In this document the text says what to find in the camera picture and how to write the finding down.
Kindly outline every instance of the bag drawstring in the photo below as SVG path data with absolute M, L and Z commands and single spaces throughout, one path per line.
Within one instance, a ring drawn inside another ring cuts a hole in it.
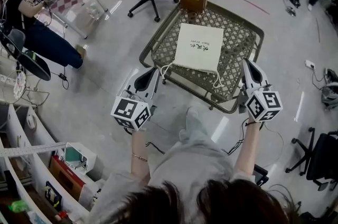
M 165 78 L 164 78 L 164 75 L 167 73 L 169 67 L 170 67 L 172 64 L 173 64 L 173 62 L 169 63 L 169 64 L 166 65 L 166 66 L 162 66 L 162 67 L 161 67 L 161 70 L 160 70 L 159 72 L 161 73 L 161 77 L 162 77 L 163 80 L 165 79 Z
M 221 77 L 220 77 L 220 74 L 218 73 L 218 71 L 217 71 L 216 74 L 217 74 L 217 79 L 216 79 L 216 81 L 213 83 L 213 87 L 214 87 L 215 89 L 224 87 L 224 85 L 223 85 L 222 82 L 221 82 Z
M 172 64 L 173 64 L 173 62 L 171 62 L 171 63 L 169 63 L 169 64 L 167 64 L 167 65 L 161 67 L 161 69 L 160 69 L 159 72 L 161 73 L 161 77 L 162 77 L 163 80 L 165 79 L 164 76 L 165 76 L 165 74 L 167 73 L 169 67 L 170 67 Z M 222 82 L 221 82 L 221 77 L 220 77 L 220 74 L 218 73 L 218 71 L 216 72 L 216 74 L 217 74 L 217 79 L 216 79 L 216 81 L 213 83 L 213 87 L 214 87 L 215 89 L 224 87 L 224 85 L 223 85 Z

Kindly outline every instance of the black-and-white marker cube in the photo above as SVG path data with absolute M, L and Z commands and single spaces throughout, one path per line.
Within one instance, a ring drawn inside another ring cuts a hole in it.
M 245 106 L 256 122 L 272 120 L 283 109 L 277 91 L 254 91 Z
M 151 112 L 146 102 L 117 96 L 110 114 L 120 126 L 139 130 L 150 118 Z

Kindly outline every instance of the wicker table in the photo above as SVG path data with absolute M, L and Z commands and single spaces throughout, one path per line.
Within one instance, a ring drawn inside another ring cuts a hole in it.
M 201 14 L 188 13 L 178 4 L 141 53 L 139 60 L 145 67 L 160 68 L 174 60 L 181 23 L 224 29 L 218 72 L 225 86 L 213 88 L 217 78 L 215 74 L 175 65 L 169 68 L 165 79 L 207 102 L 211 105 L 210 109 L 215 107 L 224 113 L 234 113 L 240 90 L 241 61 L 244 58 L 257 61 L 264 32 L 242 17 L 210 2 Z

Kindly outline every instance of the black t-shirt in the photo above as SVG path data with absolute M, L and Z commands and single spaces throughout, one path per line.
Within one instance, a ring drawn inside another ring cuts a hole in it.
M 3 3 L 1 15 L 3 15 L 3 19 L 6 19 L 11 26 L 22 31 L 23 28 L 21 12 L 18 10 L 21 1 L 22 0 L 5 1 L 6 7 Z M 23 20 L 25 24 L 25 29 L 28 30 L 34 24 L 36 18 L 23 15 Z

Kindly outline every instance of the hair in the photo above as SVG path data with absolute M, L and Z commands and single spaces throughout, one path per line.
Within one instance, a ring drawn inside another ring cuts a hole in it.
M 271 194 L 246 180 L 209 180 L 196 197 L 196 205 L 206 224 L 298 223 L 292 201 L 287 200 L 284 210 Z M 179 191 L 165 182 L 162 188 L 147 186 L 127 196 L 125 205 L 107 223 L 181 224 L 183 212 Z
M 146 186 L 142 192 L 131 193 L 127 202 L 109 223 L 175 224 L 183 220 L 183 204 L 177 188 L 164 182 L 162 188 Z

